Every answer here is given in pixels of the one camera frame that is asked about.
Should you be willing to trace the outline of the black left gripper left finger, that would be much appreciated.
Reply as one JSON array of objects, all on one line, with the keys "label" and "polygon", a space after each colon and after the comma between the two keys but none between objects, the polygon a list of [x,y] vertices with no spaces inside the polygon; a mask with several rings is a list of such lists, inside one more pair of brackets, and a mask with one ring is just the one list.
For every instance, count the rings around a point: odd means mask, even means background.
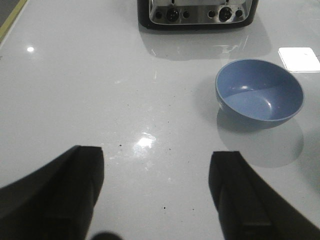
[{"label": "black left gripper left finger", "polygon": [[0,238],[84,240],[103,182],[102,148],[73,146],[0,189]]}]

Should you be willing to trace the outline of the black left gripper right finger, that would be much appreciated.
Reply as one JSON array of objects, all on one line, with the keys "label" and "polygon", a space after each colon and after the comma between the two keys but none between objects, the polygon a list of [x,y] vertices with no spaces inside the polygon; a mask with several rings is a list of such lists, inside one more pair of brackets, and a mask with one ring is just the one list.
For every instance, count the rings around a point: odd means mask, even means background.
[{"label": "black left gripper right finger", "polygon": [[273,190],[238,151],[213,152],[208,185],[226,240],[320,238],[320,229]]}]

